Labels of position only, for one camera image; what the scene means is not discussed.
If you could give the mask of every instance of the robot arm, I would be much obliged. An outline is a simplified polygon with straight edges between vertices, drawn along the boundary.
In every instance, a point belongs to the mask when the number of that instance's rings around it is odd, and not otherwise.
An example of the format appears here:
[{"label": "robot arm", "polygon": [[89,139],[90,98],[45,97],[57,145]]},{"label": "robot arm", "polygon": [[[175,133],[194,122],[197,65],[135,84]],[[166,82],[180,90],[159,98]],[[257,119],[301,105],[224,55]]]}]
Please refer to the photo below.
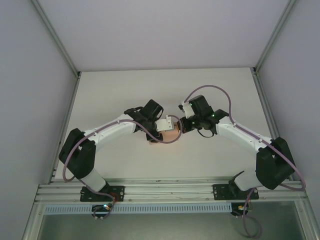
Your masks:
[{"label": "robot arm", "polygon": [[273,140],[237,122],[233,123],[227,112],[221,109],[213,111],[202,95],[188,102],[182,102],[179,108],[185,114],[185,117],[181,118],[183,133],[194,129],[197,129],[198,132],[201,129],[209,130],[212,137],[214,135],[226,137],[256,158],[256,164],[252,166],[251,171],[242,171],[229,181],[229,188],[232,192],[247,191],[261,186],[273,190],[294,172],[290,165],[265,144],[268,143],[275,147],[294,164],[288,144],[284,139],[278,137]]},{"label": "robot arm", "polygon": [[[71,154],[67,168],[72,174],[93,191],[108,193],[109,184],[94,168],[96,152],[115,139],[141,130],[134,122],[141,124],[156,139],[162,141],[163,136],[160,132],[174,129],[171,117],[167,116],[165,119],[158,117],[163,110],[158,103],[150,100],[144,107],[130,108],[115,120],[100,127],[84,132],[75,128],[69,133],[59,154],[59,159],[65,164]],[[155,142],[149,135],[146,136],[148,141]],[[86,137],[88,138],[71,153],[75,145]]]}]

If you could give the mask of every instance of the purple cable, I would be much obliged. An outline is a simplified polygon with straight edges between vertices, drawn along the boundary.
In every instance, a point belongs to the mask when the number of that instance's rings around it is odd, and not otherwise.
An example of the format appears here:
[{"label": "purple cable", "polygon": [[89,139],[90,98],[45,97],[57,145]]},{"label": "purple cable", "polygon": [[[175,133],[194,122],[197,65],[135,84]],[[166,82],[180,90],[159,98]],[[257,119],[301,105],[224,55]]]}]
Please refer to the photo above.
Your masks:
[{"label": "purple cable", "polygon": [[[176,118],[176,119],[178,120],[178,122],[179,122],[180,129],[183,128],[182,122],[180,121],[180,119],[179,119],[177,116],[175,116],[175,115],[168,115],[168,117],[174,117],[174,118]],[[96,131],[88,134],[87,136],[83,137],[80,141],[78,141],[78,142],[74,145],[74,147],[71,149],[68,157],[67,157],[66,160],[65,160],[65,163],[64,163],[64,166],[63,166],[63,170],[62,170],[62,178],[63,178],[63,180],[64,180],[65,183],[71,182],[71,181],[75,178],[75,176],[73,176],[72,178],[67,179],[67,177],[66,177],[66,171],[67,171],[67,166],[68,166],[68,163],[69,163],[69,161],[70,161],[70,159],[71,159],[71,156],[74,154],[75,150],[78,149],[78,147],[80,146],[80,144],[83,143],[83,142],[84,142],[85,140],[87,140],[88,138],[92,137],[93,135],[98,134],[98,133],[101,132],[102,130],[104,130],[104,129],[106,129],[106,128],[109,128],[109,127],[111,127],[111,126],[113,126],[113,125],[117,125],[117,124],[119,124],[119,123],[134,123],[134,124],[138,125],[138,126],[139,126],[146,134],[148,134],[153,140],[155,140],[155,141],[157,141],[157,142],[159,142],[159,143],[162,143],[162,144],[172,144],[172,143],[174,143],[175,141],[177,141],[177,140],[181,137],[181,134],[182,134],[182,131],[180,131],[180,132],[179,132],[179,135],[176,137],[176,139],[171,140],[171,141],[161,141],[161,140],[159,140],[159,139],[156,139],[144,126],[142,126],[140,123],[138,123],[138,122],[136,122],[136,121],[134,121],[134,120],[131,120],[131,119],[122,119],[122,120],[119,120],[119,121],[111,122],[111,123],[109,123],[109,124],[107,124],[107,125],[99,128],[98,130],[96,130]],[[94,190],[91,189],[89,186],[87,186],[87,185],[85,184],[85,182],[83,182],[81,179],[79,179],[79,181],[80,181],[82,184],[84,184],[84,185],[89,189],[89,191],[91,191],[92,193],[98,194],[98,195],[102,195],[102,196],[107,196],[107,197],[109,197],[109,198],[112,199],[112,202],[113,202],[112,207],[110,208],[109,212],[103,217],[103,219],[105,219],[107,216],[109,216],[109,214],[111,213],[111,211],[112,211],[113,208],[114,208],[115,198],[114,198],[112,195],[110,195],[110,194],[103,193],[103,192],[98,192],[98,191],[94,191]]]},{"label": "purple cable", "polygon": [[[239,126],[238,124],[236,124],[236,122],[234,121],[234,119],[232,118],[232,115],[231,115],[231,98],[230,98],[229,94],[224,89],[222,89],[221,87],[215,86],[215,85],[203,85],[203,86],[200,86],[200,87],[196,88],[195,90],[193,90],[189,94],[189,96],[186,97],[184,102],[186,103],[188,101],[188,99],[192,96],[192,94],[194,94],[199,89],[203,89],[203,88],[215,88],[215,89],[219,89],[220,91],[222,91],[226,95],[226,97],[228,98],[228,101],[229,101],[229,118],[230,118],[230,121],[232,122],[232,124],[234,124],[236,128],[240,129],[244,133],[250,135],[251,137],[253,137],[253,138],[257,139],[257,140],[260,140],[259,136],[253,134],[252,132],[250,132],[250,131],[244,129],[243,127]],[[286,156],[284,156],[280,151],[278,151],[274,146],[272,146],[271,144],[269,144],[268,142],[266,142],[263,139],[262,139],[261,142],[264,143],[265,145],[267,145],[276,154],[278,154],[283,160],[285,160],[290,165],[290,167],[292,167],[292,169],[297,173],[297,175],[299,176],[299,178],[301,180],[301,183],[302,183],[302,187],[301,188],[295,188],[295,187],[287,186],[287,185],[282,184],[282,183],[280,184],[280,186],[285,187],[285,188],[290,189],[290,190],[294,190],[294,191],[304,191],[306,189],[306,181],[305,181],[305,178],[303,177],[303,175],[301,174],[301,172],[296,168],[296,166]],[[254,190],[255,189],[253,188],[250,191],[250,193],[248,194],[248,196],[247,196],[247,198],[245,200],[244,206],[243,206],[243,227],[244,227],[245,232],[248,234],[248,236],[250,238],[258,239],[258,238],[261,237],[262,232],[263,232],[263,228],[262,228],[262,225],[261,225],[260,221],[257,218],[253,217],[253,216],[246,216],[245,215],[250,196],[254,192]],[[246,218],[251,218],[251,219],[254,219],[254,220],[256,220],[258,222],[260,231],[259,231],[259,234],[257,236],[253,236],[253,235],[251,235],[249,233],[247,225],[246,225]]]}]

